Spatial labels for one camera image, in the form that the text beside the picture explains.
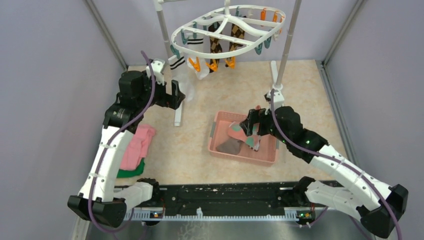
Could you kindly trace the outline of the pink dotted sock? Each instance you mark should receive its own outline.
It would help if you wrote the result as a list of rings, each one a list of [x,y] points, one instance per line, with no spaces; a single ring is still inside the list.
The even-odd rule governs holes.
[[[240,121],[232,122],[227,129],[227,135],[231,138],[242,141],[243,143],[247,144],[252,150],[257,152],[259,150],[261,142],[261,136],[257,135],[259,125],[254,125],[252,135],[247,136],[244,130],[240,127],[240,123]]]

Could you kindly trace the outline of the white black striped sock front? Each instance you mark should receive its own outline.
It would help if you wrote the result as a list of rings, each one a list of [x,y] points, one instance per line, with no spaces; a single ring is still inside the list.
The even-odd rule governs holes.
[[[185,101],[190,102],[195,97],[195,87],[189,77],[189,68],[184,56],[173,55],[168,59],[172,79],[178,82],[180,91],[185,94]]]

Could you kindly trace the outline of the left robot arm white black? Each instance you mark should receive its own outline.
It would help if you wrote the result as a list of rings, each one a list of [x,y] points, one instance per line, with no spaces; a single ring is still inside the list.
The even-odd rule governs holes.
[[[127,212],[141,203],[154,207],[160,202],[155,180],[138,180],[115,192],[115,182],[125,151],[135,136],[146,110],[157,105],[176,110],[185,99],[179,82],[171,81],[171,93],[161,73],[152,80],[146,71],[121,74],[115,102],[106,110],[98,150],[85,183],[78,194],[70,195],[67,206],[77,216],[98,225],[118,228]]]

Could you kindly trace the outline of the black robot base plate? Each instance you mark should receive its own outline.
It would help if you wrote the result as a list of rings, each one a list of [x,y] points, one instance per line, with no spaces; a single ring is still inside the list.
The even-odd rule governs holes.
[[[125,220],[159,222],[288,221],[313,223],[321,205],[293,190],[295,182],[159,185],[151,200],[129,210]]]

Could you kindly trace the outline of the grey red striped sock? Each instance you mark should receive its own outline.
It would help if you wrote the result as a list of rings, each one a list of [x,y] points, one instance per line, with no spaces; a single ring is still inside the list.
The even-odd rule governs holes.
[[[221,143],[216,147],[216,151],[229,154],[229,155],[238,155],[241,152],[243,141],[235,138],[229,138],[225,142]]]

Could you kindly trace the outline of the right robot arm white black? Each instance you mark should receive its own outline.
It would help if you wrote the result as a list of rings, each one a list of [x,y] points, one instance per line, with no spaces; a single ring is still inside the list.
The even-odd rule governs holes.
[[[332,176],[341,188],[303,177],[293,192],[299,206],[309,203],[338,210],[374,236],[387,239],[392,231],[403,238],[399,220],[406,211],[409,192],[401,184],[389,185],[356,166],[318,133],[304,128],[290,106],[251,109],[239,126],[246,136],[271,135],[295,157]]]

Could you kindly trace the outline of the white oval clip hanger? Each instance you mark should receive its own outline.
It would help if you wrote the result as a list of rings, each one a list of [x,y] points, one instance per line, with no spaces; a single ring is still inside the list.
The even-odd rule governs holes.
[[[170,36],[170,49],[202,59],[228,59],[248,52],[260,55],[282,33],[284,11],[270,6],[239,4],[226,0],[224,6],[209,11],[178,27]],[[208,27],[215,22],[215,32]],[[220,39],[221,53],[211,53],[210,37]]]

